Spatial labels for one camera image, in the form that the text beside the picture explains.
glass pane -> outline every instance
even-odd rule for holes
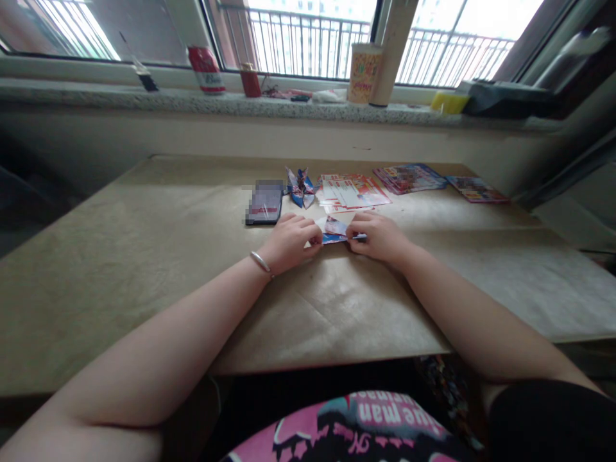
[[[189,65],[164,0],[0,0],[0,35],[15,51]]]
[[[417,5],[413,29],[450,31],[463,0],[421,0]]]
[[[377,0],[204,0],[227,69],[349,78],[351,45],[370,41]]]
[[[543,0],[468,0],[456,32],[518,40]]]
[[[493,78],[542,1],[420,1],[396,82],[455,88]]]

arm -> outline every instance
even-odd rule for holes
[[[386,261],[406,277],[425,310],[465,362],[486,382],[501,386],[525,379],[554,379],[601,391],[552,343],[511,311],[423,248],[396,224],[359,213],[347,228],[368,235],[349,239],[354,252]],[[495,394],[487,397],[488,408]]]
[[[304,249],[307,241],[314,245]],[[321,246],[313,220],[286,214],[258,254],[277,275]],[[157,459],[156,426],[188,397],[269,281],[247,257],[157,314],[73,377],[0,460]]]

shirt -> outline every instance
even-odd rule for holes
[[[616,460],[616,404],[564,382],[509,387],[489,416],[493,460]],[[409,395],[358,391],[305,407],[258,432],[225,462],[474,460]]]

small bottle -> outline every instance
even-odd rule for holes
[[[225,92],[216,58],[209,48],[189,46],[188,59],[204,93],[215,95]]]
[[[133,57],[133,69],[135,69],[135,72],[137,73],[137,77],[139,77],[141,84],[147,91],[149,92],[158,91],[156,82],[154,82],[154,79],[152,78],[152,74],[150,74],[150,71],[148,70],[148,68],[145,67],[143,64],[141,64],[134,57]]]
[[[249,98],[258,98],[261,96],[261,86],[259,85],[259,76],[257,71],[252,68],[252,63],[242,63],[242,70],[239,71],[242,78],[242,86],[244,94]]]

hand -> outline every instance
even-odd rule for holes
[[[376,212],[359,212],[346,228],[351,250],[361,255],[382,260],[399,267],[406,256],[405,249],[412,246],[396,223]],[[365,243],[352,239],[357,234],[368,236]]]
[[[311,246],[304,248],[306,242]],[[314,257],[323,247],[323,233],[313,219],[294,213],[284,214],[257,252],[272,274],[279,275],[304,260]]]

